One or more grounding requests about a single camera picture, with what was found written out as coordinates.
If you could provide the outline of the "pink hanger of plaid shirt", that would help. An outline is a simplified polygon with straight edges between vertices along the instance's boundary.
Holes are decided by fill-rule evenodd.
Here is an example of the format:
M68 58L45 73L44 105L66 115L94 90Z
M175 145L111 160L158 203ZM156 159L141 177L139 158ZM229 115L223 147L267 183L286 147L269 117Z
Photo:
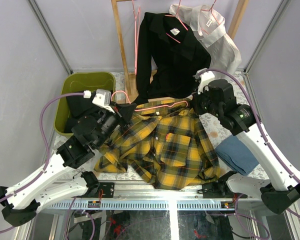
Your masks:
M123 93L126 97L128 96L126 92L122 90L116 91L111 96L110 106L112 108L115 107L115 101L113 98L116 94ZM128 103L123 104L132 104L136 102L128 101ZM158 99L151 99L148 103L137 104L137 107L133 113L134 115L140 116L160 116L160 115L171 115L172 113L182 113L182 114L195 114L195 110L191 106L191 99L189 98L158 98Z

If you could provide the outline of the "yellow plaid flannel shirt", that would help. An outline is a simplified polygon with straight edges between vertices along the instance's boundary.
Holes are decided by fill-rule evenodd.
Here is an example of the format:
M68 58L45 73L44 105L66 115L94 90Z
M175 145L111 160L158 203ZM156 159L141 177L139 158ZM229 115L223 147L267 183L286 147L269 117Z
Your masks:
M181 190L215 182L221 169L215 149L196 113L133 115L99 149L99 173L128 167L157 189Z

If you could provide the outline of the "black button shirt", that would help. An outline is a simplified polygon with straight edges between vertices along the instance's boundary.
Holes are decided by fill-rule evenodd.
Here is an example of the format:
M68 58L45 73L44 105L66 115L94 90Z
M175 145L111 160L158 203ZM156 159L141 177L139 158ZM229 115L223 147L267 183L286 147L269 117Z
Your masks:
M69 107L69 117L64 126L63 133L78 134L87 133L97 129L99 107L92 103L95 91L83 91L84 96L67 96L66 101Z

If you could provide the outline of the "pink wire hanger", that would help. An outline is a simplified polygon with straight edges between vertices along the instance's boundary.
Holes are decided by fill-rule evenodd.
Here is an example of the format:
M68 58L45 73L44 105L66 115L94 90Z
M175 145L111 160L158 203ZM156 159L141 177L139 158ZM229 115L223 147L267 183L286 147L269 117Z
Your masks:
M132 11L134 17L134 74L137 74L138 67L138 48L139 48L139 32L140 32L140 18L141 8L135 7L135 1L132 0Z

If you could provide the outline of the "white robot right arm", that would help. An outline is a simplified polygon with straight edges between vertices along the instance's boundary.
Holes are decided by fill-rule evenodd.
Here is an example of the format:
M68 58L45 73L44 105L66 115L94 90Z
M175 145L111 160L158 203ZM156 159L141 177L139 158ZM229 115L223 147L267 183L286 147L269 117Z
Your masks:
M197 114L211 114L245 145L265 170L268 180L228 173L218 184L223 197L241 193L262 200L273 213L281 214L300 199L300 171L276 147L252 108L237 103L233 86L225 79L200 80L191 101Z

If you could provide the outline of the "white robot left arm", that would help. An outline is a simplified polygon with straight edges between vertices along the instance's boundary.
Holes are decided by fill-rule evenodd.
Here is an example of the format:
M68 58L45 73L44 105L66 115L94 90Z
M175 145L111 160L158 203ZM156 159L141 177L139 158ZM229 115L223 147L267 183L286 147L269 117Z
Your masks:
M68 183L52 186L59 177L91 160L95 150L117 127L126 127L133 116L135 103L111 102L82 116L72 128L73 135L61 145L47 164L11 187L0 186L2 216L13 227L32 220L46 207L73 197L95 197L100 183L92 171L84 171Z

